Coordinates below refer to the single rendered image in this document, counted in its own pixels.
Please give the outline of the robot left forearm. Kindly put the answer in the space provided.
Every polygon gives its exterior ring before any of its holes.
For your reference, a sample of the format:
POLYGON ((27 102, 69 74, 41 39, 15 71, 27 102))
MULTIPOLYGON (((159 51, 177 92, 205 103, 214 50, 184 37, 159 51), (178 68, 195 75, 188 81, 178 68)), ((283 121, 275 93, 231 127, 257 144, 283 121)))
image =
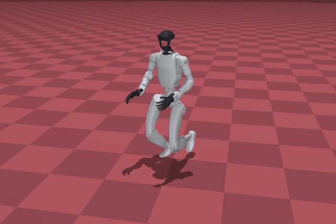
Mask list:
POLYGON ((189 91, 193 86, 193 80, 189 79, 186 84, 181 85, 181 87, 175 91, 175 95, 173 96, 174 100, 179 99, 185 92, 189 91))

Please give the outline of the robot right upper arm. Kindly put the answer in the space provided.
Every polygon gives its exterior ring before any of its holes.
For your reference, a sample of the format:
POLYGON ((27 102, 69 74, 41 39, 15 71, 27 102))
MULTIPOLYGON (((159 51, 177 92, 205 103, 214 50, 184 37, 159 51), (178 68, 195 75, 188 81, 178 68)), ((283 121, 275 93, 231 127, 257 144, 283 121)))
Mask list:
POLYGON ((153 79, 153 71, 155 69, 155 66, 156 66, 156 62, 155 62, 155 56, 156 56, 157 53, 154 53, 154 54, 151 54, 149 56, 149 64, 148 64, 148 71, 145 75, 145 78, 147 78, 148 80, 152 80, 153 79))

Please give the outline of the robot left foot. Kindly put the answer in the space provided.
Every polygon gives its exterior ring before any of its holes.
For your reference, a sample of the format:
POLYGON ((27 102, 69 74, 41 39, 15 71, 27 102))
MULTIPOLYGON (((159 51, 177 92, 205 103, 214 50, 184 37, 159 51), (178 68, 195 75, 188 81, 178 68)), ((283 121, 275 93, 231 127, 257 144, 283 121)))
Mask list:
POLYGON ((191 152, 193 150, 193 147, 194 147, 194 143, 195 143, 194 140, 195 140, 196 132, 195 131, 189 131, 188 134, 189 135, 192 134, 192 138, 190 139, 190 141, 186 145, 186 151, 191 152))

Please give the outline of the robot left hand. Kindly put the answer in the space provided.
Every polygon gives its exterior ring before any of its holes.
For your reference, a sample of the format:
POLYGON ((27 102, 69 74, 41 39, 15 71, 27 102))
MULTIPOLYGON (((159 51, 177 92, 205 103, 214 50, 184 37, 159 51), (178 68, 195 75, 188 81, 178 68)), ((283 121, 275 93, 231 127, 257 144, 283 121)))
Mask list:
POLYGON ((156 103, 162 103, 160 105, 156 105, 156 106, 162 106, 162 107, 158 107, 159 111, 165 110, 171 104, 171 102, 174 102, 174 98, 173 98, 174 95, 175 93, 171 93, 168 97, 160 97, 160 99, 164 99, 164 100, 161 102, 156 102, 156 103))

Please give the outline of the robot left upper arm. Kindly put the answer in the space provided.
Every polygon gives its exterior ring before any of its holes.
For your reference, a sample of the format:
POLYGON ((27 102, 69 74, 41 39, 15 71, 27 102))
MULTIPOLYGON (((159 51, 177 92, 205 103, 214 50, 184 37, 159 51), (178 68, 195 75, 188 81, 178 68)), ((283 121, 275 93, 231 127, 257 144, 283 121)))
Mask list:
MULTIPOLYGON (((188 65, 188 59, 185 56, 181 56, 181 55, 177 55, 175 57, 175 59, 176 59, 177 65, 181 67, 183 75, 185 75, 185 77, 186 77, 186 79, 184 80, 184 84, 186 84, 186 82, 189 79, 193 80, 192 73, 191 73, 190 67, 188 65)), ((193 80, 193 82, 194 82, 194 80, 193 80)))

